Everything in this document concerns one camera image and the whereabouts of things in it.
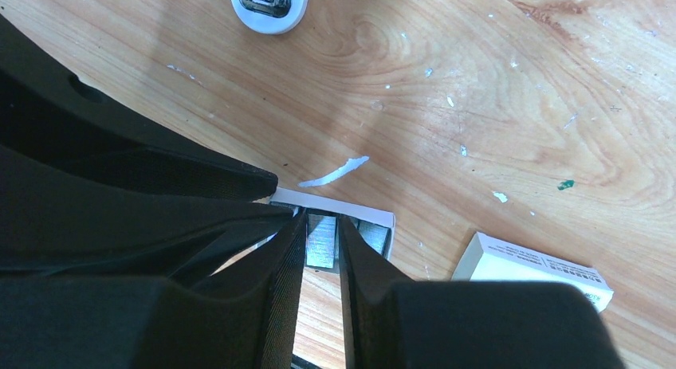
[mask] wooden surface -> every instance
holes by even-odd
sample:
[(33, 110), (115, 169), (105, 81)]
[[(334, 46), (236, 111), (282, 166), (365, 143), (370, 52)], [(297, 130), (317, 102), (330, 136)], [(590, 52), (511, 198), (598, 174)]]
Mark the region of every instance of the wooden surface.
[[(370, 156), (305, 191), (394, 211), (415, 278), (447, 280), (476, 230), (593, 265), (627, 364), (676, 363), (676, 0), (311, 0), (279, 37), (230, 0), (0, 5), (84, 82), (282, 186)], [(338, 278), (305, 273), (295, 352), (342, 367)]]

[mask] white paint fleck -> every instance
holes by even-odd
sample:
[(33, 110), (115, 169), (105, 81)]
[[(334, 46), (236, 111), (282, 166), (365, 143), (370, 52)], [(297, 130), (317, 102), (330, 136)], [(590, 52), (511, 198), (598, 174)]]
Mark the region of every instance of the white paint fleck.
[(382, 101), (374, 100), (373, 102), (371, 102), (371, 108), (373, 110), (376, 110), (377, 112), (381, 112), (385, 108), (385, 105), (383, 104)]
[(571, 116), (571, 119), (564, 125), (564, 130), (567, 129), (568, 126), (570, 126), (573, 123), (573, 121), (577, 118), (577, 116), (578, 116), (577, 112)]
[(191, 80), (197, 82), (200, 86), (204, 86), (204, 85), (202, 84), (202, 82), (200, 82), (200, 81), (197, 79), (197, 77), (195, 77), (194, 75), (190, 74), (189, 72), (187, 72), (187, 71), (181, 69), (180, 67), (174, 66), (174, 65), (171, 65), (171, 64), (167, 65), (167, 67), (168, 67), (169, 69), (171, 69), (171, 70), (174, 70), (174, 71), (177, 72), (177, 73), (181, 73), (181, 74), (187, 76), (187, 77), (190, 78)]
[(316, 186), (323, 186), (324, 184), (329, 184), (333, 182), (334, 180), (342, 177), (343, 175), (347, 174), (350, 171), (354, 171), (357, 168), (359, 168), (362, 164), (366, 163), (368, 161), (368, 156), (362, 156), (361, 158), (357, 159), (348, 159), (348, 161), (342, 166), (338, 167), (335, 171), (333, 171), (331, 174), (325, 175), (321, 178), (314, 179), (314, 180), (309, 180), (307, 182), (300, 182), (298, 183), (299, 187), (316, 187)]
[(501, 203), (507, 203), (507, 201), (509, 200), (507, 198), (507, 195), (499, 191), (493, 191), (493, 196), (496, 197)]

